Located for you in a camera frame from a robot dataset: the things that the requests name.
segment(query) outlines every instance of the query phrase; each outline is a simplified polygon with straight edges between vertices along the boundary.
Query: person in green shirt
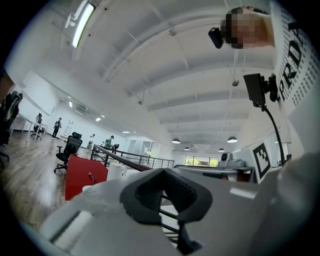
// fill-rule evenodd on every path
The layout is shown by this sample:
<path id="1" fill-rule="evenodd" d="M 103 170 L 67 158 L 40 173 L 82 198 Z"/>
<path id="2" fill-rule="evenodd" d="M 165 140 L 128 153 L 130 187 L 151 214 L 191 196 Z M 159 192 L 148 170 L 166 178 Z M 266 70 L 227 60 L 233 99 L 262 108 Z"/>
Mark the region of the person in green shirt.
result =
<path id="1" fill-rule="evenodd" d="M 112 147 L 111 141 L 112 141 L 114 138 L 115 138 L 115 137 L 112 135 L 110 138 L 108 138 L 108 139 L 105 140 L 105 147 L 106 147 L 106 148 L 111 149 L 111 147 Z"/>

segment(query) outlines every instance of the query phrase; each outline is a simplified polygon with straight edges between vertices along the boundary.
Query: chair armrest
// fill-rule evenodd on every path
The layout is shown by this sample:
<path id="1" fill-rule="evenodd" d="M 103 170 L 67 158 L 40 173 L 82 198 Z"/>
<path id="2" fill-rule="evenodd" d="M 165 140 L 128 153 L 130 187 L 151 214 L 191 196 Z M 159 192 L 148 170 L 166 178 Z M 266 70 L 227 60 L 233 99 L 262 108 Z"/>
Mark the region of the chair armrest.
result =
<path id="1" fill-rule="evenodd" d="M 56 147 L 59 148 L 59 153 L 61 153 L 62 146 L 56 146 Z"/>

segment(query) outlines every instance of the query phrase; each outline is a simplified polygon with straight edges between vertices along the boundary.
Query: black hair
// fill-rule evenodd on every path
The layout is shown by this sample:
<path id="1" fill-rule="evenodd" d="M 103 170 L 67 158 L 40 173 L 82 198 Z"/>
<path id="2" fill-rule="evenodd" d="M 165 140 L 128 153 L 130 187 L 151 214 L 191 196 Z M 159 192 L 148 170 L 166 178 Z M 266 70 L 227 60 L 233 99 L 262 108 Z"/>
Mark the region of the black hair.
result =
<path id="1" fill-rule="evenodd" d="M 231 45 L 232 48 L 235 49 L 243 49 L 244 44 L 243 43 L 239 43 L 238 42 L 238 38 L 237 37 L 232 37 L 232 15 L 236 15 L 236 14 L 242 14 L 243 13 L 243 9 L 248 9 L 250 11 L 259 13 L 259 14 L 266 14 L 268 15 L 269 13 L 267 13 L 264 10 L 261 10 L 259 8 L 254 8 L 252 6 L 249 5 L 244 5 L 242 7 L 237 7 L 232 9 L 231 11 L 229 11 L 226 16 L 225 19 L 221 22 L 221 35 L 223 37 L 223 39 L 229 44 Z"/>

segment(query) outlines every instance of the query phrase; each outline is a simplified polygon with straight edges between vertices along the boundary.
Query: white container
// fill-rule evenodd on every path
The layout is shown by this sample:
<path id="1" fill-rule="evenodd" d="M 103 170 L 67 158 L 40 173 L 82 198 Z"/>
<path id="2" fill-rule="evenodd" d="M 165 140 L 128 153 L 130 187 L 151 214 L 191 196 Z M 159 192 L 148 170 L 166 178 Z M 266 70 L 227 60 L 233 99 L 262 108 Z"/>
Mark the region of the white container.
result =
<path id="1" fill-rule="evenodd" d="M 114 179 L 121 179 L 122 174 L 123 176 L 126 176 L 127 167 L 120 163 L 111 162 L 110 166 L 108 167 L 108 175 L 106 177 L 106 180 L 111 181 Z"/>

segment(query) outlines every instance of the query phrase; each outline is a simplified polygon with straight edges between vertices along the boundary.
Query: chair headrest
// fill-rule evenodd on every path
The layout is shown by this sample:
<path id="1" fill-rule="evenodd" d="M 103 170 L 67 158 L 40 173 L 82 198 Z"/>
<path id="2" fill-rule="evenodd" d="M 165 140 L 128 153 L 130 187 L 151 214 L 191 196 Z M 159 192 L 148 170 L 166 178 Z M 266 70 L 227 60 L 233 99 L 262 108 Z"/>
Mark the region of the chair headrest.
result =
<path id="1" fill-rule="evenodd" d="M 78 139 L 81 139 L 82 134 L 79 134 L 79 133 L 77 133 L 77 132 L 74 131 L 74 132 L 72 133 L 72 136 L 73 136 L 73 137 L 76 137 L 76 138 L 78 138 Z"/>

